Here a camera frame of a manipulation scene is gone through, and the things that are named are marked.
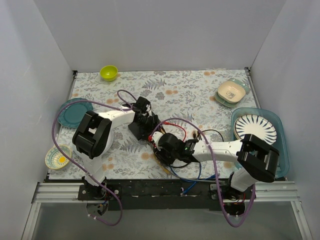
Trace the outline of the black network switch box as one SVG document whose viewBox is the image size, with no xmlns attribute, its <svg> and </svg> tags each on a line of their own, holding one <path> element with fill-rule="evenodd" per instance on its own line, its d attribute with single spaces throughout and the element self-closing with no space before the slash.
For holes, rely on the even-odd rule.
<svg viewBox="0 0 320 240">
<path fill-rule="evenodd" d="M 140 112 L 136 112 L 133 121 L 128 125 L 128 128 L 138 141 L 147 141 L 150 134 L 159 123 L 160 120 L 156 114 L 143 115 Z"/>
</svg>

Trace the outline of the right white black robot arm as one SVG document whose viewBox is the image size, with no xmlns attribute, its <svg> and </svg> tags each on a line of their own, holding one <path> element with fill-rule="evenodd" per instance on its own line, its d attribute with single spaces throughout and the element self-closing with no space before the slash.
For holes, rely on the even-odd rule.
<svg viewBox="0 0 320 240">
<path fill-rule="evenodd" d="M 272 183 L 276 178 L 279 151 L 253 134 L 241 140 L 206 143 L 203 140 L 182 141 L 171 133 L 156 131 L 148 140 L 155 147 L 157 158 L 164 165 L 179 160 L 202 163 L 213 160 L 239 163 L 241 168 L 231 174 L 227 195 L 237 199 L 256 182 Z"/>
</svg>

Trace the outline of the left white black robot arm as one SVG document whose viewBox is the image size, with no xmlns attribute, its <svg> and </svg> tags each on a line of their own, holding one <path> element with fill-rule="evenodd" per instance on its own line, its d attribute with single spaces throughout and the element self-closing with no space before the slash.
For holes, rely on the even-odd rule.
<svg viewBox="0 0 320 240">
<path fill-rule="evenodd" d="M 135 103 L 124 104 L 119 110 L 100 113 L 90 110 L 85 113 L 73 135 L 72 147 L 87 171 L 84 180 L 91 185 L 89 194 L 95 200 L 103 199 L 107 193 L 106 187 L 101 184 L 105 180 L 102 155 L 113 144 L 113 129 L 128 125 L 138 141 L 147 140 L 159 123 L 150 101 L 144 97 L 139 97 Z"/>
</svg>

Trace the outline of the floral table mat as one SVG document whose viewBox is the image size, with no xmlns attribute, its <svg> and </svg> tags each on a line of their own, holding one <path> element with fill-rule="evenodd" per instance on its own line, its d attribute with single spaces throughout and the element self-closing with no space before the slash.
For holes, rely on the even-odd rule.
<svg viewBox="0 0 320 240">
<path fill-rule="evenodd" d="M 81 72 L 74 80 L 71 97 L 94 101 L 96 112 L 144 97 L 160 120 L 169 119 L 165 131 L 179 139 L 191 139 L 201 129 L 210 142 L 231 141 L 233 110 L 215 99 L 218 87 L 231 78 L 250 83 L 244 70 L 126 71 L 112 82 L 102 80 L 97 72 Z M 102 163 L 108 179 L 171 178 L 149 143 L 137 140 L 126 125 L 114 130 L 112 146 L 102 156 Z"/>
</svg>

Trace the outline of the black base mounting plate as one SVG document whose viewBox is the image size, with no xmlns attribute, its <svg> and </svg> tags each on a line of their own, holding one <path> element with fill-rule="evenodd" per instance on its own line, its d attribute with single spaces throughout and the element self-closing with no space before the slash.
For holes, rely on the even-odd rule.
<svg viewBox="0 0 320 240">
<path fill-rule="evenodd" d="M 110 211 L 165 210 L 165 209 L 221 209 L 216 182 L 192 185 L 178 179 L 108 179 L 100 186 L 80 185 L 77 199 L 106 202 Z"/>
</svg>

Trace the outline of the lime green bowl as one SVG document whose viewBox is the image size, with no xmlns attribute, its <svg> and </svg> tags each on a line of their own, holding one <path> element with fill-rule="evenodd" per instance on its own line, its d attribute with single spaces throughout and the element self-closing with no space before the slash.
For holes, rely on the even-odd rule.
<svg viewBox="0 0 320 240">
<path fill-rule="evenodd" d="M 118 68 L 113 65 L 104 66 L 100 70 L 100 76 L 107 82 L 114 81 L 118 76 Z"/>
</svg>

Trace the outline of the pale green square plate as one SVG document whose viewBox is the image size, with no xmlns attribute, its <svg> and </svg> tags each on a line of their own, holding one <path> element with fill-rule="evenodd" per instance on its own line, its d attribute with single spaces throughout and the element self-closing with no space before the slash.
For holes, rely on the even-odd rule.
<svg viewBox="0 0 320 240">
<path fill-rule="evenodd" d="M 227 80 L 227 81 L 234 81 L 234 82 L 236 82 L 237 84 L 243 85 L 244 88 L 245 88 L 245 91 L 246 91 L 246 95 L 250 92 L 249 86 L 248 86 L 247 84 L 243 83 L 242 81 L 238 80 L 238 79 L 230 78 L 230 79 Z M 216 91 L 216 93 L 215 93 L 215 95 L 214 95 L 214 98 L 215 98 L 220 104 L 222 104 L 222 105 L 224 105 L 225 107 L 228 107 L 228 108 L 234 108 L 234 107 L 240 102 L 240 101 L 239 101 L 238 103 L 229 103 L 229 102 L 223 100 L 223 99 L 218 95 L 218 90 Z"/>
</svg>

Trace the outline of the teal scalloped plate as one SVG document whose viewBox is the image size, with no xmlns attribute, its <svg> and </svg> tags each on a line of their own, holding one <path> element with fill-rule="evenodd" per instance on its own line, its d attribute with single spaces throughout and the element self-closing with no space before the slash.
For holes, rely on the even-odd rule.
<svg viewBox="0 0 320 240">
<path fill-rule="evenodd" d="M 90 102 L 79 102 L 65 108 L 59 115 L 57 121 L 66 128 L 76 129 L 88 111 L 94 107 Z"/>
</svg>

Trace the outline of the cream square bowl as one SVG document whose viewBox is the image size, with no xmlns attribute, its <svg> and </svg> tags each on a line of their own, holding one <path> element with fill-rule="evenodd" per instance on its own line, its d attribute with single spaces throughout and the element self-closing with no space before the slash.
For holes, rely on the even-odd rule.
<svg viewBox="0 0 320 240">
<path fill-rule="evenodd" d="M 230 104 L 236 104 L 246 95 L 243 85 L 235 81 L 225 81 L 217 89 L 218 95 Z"/>
</svg>

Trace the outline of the white blue striped plate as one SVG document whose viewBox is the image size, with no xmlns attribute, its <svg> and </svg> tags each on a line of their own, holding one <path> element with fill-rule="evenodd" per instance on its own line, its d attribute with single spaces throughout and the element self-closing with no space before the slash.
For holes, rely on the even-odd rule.
<svg viewBox="0 0 320 240">
<path fill-rule="evenodd" d="M 233 133 L 240 140 L 246 134 L 255 135 L 269 145 L 274 144 L 277 140 L 277 131 L 273 124 L 256 114 L 246 114 L 238 117 L 233 124 Z"/>
</svg>

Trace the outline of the yellow teal patterned bowl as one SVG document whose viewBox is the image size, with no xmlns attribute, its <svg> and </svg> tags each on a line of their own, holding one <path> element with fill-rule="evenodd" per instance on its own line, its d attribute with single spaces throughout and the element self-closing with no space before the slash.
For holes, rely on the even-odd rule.
<svg viewBox="0 0 320 240">
<path fill-rule="evenodd" d="M 69 158 L 72 157 L 72 150 L 68 145 L 61 144 L 59 147 Z M 59 170 L 67 166 L 70 161 L 54 146 L 47 152 L 44 162 L 49 169 Z"/>
</svg>

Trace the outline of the teal plastic tub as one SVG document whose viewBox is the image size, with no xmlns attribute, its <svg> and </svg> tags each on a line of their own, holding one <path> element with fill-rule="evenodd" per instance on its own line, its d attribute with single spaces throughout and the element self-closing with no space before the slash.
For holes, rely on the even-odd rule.
<svg viewBox="0 0 320 240">
<path fill-rule="evenodd" d="M 288 154 L 287 145 L 286 145 L 285 132 L 284 132 L 281 119 L 275 113 L 269 110 L 253 108 L 253 107 L 238 108 L 235 111 L 233 111 L 231 115 L 231 126 L 233 129 L 232 136 L 234 139 L 238 139 L 234 134 L 234 123 L 237 120 L 237 118 L 244 115 L 258 115 L 270 121 L 275 127 L 277 132 L 277 139 L 276 139 L 276 142 L 271 145 L 279 151 L 279 158 L 278 158 L 275 177 L 277 179 L 284 178 L 289 171 L 290 163 L 289 163 L 289 154 Z"/>
</svg>

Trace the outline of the aluminium frame rail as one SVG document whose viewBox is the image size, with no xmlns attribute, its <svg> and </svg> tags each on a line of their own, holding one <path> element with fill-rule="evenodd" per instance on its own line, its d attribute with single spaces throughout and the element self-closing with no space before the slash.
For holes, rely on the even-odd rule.
<svg viewBox="0 0 320 240">
<path fill-rule="evenodd" d="M 39 183 L 33 203 L 73 203 L 78 200 L 80 183 Z M 300 195 L 293 181 L 258 182 L 255 184 L 257 202 L 298 202 Z"/>
</svg>

